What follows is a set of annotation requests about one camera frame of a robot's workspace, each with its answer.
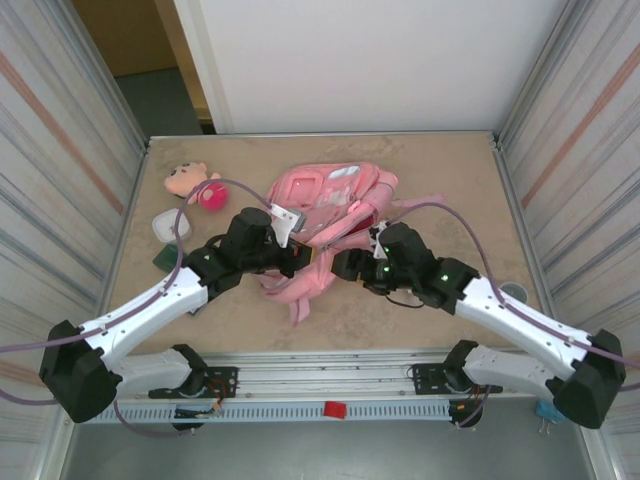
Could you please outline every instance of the pink ball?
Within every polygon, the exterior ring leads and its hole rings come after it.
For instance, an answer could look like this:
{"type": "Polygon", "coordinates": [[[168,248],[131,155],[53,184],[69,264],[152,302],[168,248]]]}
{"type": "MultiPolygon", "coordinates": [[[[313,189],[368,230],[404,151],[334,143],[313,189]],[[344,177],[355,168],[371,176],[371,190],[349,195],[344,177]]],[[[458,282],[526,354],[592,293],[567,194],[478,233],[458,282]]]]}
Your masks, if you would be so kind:
{"type": "Polygon", "coordinates": [[[198,193],[198,203],[202,208],[216,212],[224,207],[229,199],[229,190],[219,183],[204,187],[198,193]]]}

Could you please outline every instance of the green object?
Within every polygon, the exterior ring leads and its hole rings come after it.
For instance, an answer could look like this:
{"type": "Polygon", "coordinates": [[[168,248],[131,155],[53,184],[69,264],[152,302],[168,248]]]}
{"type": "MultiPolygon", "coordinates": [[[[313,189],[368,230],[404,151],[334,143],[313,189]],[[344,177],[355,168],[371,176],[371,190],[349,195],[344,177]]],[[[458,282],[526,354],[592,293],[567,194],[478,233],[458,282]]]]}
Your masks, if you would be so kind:
{"type": "Polygon", "coordinates": [[[176,266],[178,259],[178,247],[172,243],[168,243],[160,250],[160,253],[153,259],[153,264],[163,272],[169,273],[176,266]]]}

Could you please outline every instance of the corrugated metal panel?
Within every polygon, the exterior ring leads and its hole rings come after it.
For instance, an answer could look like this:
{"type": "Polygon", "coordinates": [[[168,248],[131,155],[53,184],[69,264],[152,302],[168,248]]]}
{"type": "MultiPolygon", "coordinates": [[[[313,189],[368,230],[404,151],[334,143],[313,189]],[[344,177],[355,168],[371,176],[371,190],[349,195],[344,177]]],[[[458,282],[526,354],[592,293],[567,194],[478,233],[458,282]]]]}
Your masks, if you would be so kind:
{"type": "MultiPolygon", "coordinates": [[[[561,319],[640,356],[640,3],[590,2],[504,153],[561,319]]],[[[636,371],[628,381],[640,380],[636,371]]],[[[640,472],[640,392],[607,422],[640,472]]]]}
{"type": "MultiPolygon", "coordinates": [[[[46,338],[100,301],[144,138],[66,2],[0,7],[0,338],[46,338]]],[[[46,397],[41,352],[0,359],[0,385],[46,397]]],[[[0,477],[25,478],[54,409],[0,402],[0,477]]]]}

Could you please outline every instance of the beige tabletop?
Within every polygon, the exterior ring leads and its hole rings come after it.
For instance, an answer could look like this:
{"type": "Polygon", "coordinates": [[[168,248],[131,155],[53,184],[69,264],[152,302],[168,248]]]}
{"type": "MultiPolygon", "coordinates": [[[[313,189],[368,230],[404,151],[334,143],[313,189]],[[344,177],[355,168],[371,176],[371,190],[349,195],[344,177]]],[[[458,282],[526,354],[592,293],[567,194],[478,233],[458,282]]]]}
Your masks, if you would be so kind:
{"type": "MultiPolygon", "coordinates": [[[[527,265],[484,134],[382,136],[239,137],[153,139],[111,306],[125,303],[161,280],[152,264],[163,245],[151,221],[180,199],[163,186],[165,176],[184,162],[205,162],[211,171],[266,193],[286,169],[307,163],[370,161],[395,173],[397,198],[444,192],[447,204],[471,223],[500,282],[524,285],[534,296],[527,265]]],[[[187,209],[193,228],[187,250],[224,233],[231,217],[245,206],[258,206],[247,193],[230,188],[225,208],[210,213],[187,209]]],[[[406,217],[436,256],[456,257],[480,271],[480,257],[457,220],[435,209],[406,217]]],[[[505,345],[496,334],[440,310],[395,307],[357,284],[334,284],[311,301],[311,315],[293,327],[286,305],[260,294],[258,282],[245,275],[240,286],[224,293],[195,317],[185,315],[144,342],[137,352],[155,352],[188,343],[200,353],[281,350],[336,350],[451,347],[461,338],[505,345]]]]}

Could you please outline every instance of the stuffed toy head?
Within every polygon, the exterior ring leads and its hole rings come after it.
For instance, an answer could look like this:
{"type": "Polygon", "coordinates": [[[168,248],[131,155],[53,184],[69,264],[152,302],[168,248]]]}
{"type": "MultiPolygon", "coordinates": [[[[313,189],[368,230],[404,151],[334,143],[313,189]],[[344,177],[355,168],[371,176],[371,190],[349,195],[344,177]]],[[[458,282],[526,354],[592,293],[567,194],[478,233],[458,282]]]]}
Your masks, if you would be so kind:
{"type": "MultiPolygon", "coordinates": [[[[194,187],[208,178],[207,166],[204,163],[183,163],[171,170],[171,173],[164,179],[164,186],[170,193],[184,198],[194,187]]],[[[198,195],[193,195],[189,199],[189,205],[193,205],[197,200],[198,195]]]]}

